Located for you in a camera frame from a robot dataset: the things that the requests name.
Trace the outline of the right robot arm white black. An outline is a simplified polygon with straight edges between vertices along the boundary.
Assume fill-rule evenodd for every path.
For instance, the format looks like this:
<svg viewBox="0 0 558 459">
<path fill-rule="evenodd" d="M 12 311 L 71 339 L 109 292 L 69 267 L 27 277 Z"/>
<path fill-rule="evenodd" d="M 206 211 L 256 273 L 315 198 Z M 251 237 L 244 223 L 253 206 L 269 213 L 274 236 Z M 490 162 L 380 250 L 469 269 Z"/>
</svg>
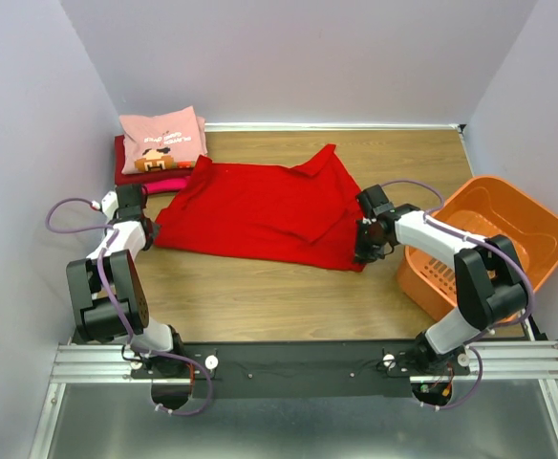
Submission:
<svg viewBox="0 0 558 459">
<path fill-rule="evenodd" d="M 356 200 L 363 218 L 356 222 L 355 263 L 372 263 L 404 246 L 427 253 L 454 274 L 457 306 L 390 360 L 391 367 L 427 373 L 503 320 L 531 312 L 533 287 L 509 238 L 485 238 L 411 204 L 395 206 L 380 185 L 361 191 Z"/>
</svg>

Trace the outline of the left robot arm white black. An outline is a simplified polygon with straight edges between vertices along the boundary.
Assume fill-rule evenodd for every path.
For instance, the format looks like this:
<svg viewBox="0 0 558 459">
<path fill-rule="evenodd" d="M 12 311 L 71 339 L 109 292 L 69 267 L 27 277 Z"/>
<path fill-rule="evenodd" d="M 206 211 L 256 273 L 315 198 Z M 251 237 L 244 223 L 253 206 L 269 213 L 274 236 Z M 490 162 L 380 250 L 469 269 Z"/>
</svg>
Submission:
<svg viewBox="0 0 558 459">
<path fill-rule="evenodd" d="M 147 199 L 144 186 L 127 185 L 92 203 L 107 218 L 103 237 L 96 249 L 66 267 L 75 334 L 85 343 L 119 343 L 149 357 L 182 356 L 180 335 L 151 317 L 135 264 L 159 232 L 145 214 Z"/>
</svg>

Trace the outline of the dark red folded t shirt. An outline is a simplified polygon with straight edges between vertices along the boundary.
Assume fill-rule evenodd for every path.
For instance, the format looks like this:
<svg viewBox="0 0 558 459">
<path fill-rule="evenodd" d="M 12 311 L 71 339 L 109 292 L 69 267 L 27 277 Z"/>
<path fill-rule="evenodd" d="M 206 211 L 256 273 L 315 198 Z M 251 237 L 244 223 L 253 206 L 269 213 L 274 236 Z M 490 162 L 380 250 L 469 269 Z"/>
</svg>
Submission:
<svg viewBox="0 0 558 459">
<path fill-rule="evenodd" d="M 176 168 L 168 169 L 150 173 L 138 174 L 123 174 L 122 169 L 125 166 L 125 150 L 124 150 L 124 136 L 116 136 L 114 140 L 115 151 L 115 184 L 117 186 L 131 185 L 131 184 L 148 184 L 162 180 L 169 180 L 175 178 L 188 177 L 192 174 L 192 168 Z"/>
</svg>

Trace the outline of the magenta folded t shirt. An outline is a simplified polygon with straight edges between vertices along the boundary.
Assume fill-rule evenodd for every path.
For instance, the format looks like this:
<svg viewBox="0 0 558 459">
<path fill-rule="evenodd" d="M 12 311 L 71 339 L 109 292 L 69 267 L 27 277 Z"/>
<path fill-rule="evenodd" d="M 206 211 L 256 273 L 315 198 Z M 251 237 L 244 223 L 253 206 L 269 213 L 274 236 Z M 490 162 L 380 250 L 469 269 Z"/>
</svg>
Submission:
<svg viewBox="0 0 558 459">
<path fill-rule="evenodd" d="M 146 183 L 142 187 L 147 195 L 177 193 L 184 189 L 188 182 L 189 177 L 179 177 Z"/>
</svg>

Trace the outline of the pink folded printed t shirt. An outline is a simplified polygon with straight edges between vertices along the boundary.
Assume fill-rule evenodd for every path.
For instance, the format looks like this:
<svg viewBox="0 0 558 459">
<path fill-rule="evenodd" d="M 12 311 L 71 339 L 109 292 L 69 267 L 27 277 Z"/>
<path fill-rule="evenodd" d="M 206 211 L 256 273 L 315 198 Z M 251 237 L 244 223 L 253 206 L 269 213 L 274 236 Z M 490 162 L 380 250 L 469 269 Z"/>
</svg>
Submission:
<svg viewBox="0 0 558 459">
<path fill-rule="evenodd" d="M 145 117 L 121 115 L 125 175 L 193 168 L 207 155 L 205 119 L 192 106 Z"/>
</svg>

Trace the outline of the orange plastic laundry basket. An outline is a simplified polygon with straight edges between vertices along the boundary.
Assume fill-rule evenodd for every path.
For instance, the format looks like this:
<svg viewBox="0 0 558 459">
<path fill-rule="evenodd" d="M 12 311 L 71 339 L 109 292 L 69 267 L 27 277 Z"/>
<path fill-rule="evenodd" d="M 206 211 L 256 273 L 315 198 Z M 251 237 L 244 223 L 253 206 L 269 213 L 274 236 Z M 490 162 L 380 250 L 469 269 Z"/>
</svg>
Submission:
<svg viewBox="0 0 558 459">
<path fill-rule="evenodd" d="M 558 267 L 558 216 L 501 178 L 469 180 L 434 216 L 459 230 L 511 239 L 534 291 Z M 453 271 L 423 251 L 405 249 L 397 283 L 434 320 L 457 306 Z"/>
</svg>

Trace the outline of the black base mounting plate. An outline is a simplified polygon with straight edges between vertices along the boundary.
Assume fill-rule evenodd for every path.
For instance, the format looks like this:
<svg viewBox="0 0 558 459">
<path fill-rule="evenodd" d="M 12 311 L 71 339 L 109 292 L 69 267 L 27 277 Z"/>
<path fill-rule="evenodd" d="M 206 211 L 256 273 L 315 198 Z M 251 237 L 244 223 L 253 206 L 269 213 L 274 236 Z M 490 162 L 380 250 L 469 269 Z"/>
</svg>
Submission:
<svg viewBox="0 0 558 459">
<path fill-rule="evenodd" d="M 213 396 L 222 398 L 308 398 L 412 395 L 416 377 L 434 382 L 467 376 L 469 369 L 452 358 L 425 371 L 407 360 L 409 339 L 189 342 L 190 359 L 209 371 Z"/>
</svg>

